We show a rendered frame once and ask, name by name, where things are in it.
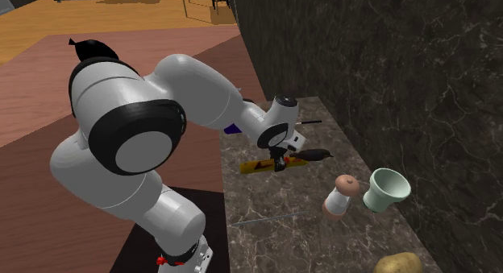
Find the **yellow flat bar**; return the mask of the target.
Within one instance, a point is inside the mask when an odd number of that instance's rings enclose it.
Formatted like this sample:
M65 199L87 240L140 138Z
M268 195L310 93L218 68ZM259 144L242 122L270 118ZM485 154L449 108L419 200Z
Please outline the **yellow flat bar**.
M284 157L284 161L286 168L300 167L308 164L308 161L294 157ZM239 165L239 171L241 174L274 172L275 161L274 159L247 161Z

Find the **white and brown pepper mill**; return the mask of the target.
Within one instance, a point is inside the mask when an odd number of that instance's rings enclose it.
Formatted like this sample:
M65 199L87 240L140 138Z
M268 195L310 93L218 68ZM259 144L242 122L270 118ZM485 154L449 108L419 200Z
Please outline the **white and brown pepper mill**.
M324 215L338 221L343 218L352 197L360 192L359 181L349 175L341 175L335 179L335 187L324 200L322 211Z

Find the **pale green cup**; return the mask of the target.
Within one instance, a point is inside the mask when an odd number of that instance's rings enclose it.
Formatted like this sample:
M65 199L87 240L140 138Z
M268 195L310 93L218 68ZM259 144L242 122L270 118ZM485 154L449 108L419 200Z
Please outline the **pale green cup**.
M411 193L408 180L399 172L378 168L370 176L364 205L374 213L384 212L391 204L403 201Z

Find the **brown potato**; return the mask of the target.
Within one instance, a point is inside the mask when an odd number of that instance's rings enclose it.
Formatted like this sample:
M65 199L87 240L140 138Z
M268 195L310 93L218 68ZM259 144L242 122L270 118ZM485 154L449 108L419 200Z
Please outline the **brown potato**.
M423 273L423 268L416 254L402 252L380 259L372 273Z

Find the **dark robot stand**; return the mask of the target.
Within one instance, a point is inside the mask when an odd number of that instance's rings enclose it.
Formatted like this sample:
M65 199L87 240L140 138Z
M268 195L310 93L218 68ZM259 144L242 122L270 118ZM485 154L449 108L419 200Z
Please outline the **dark robot stand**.
M214 252L206 273L231 273L227 244L227 223L223 192L172 187L191 200L205 215L204 236ZM155 239L134 225L110 273L157 273L160 248Z

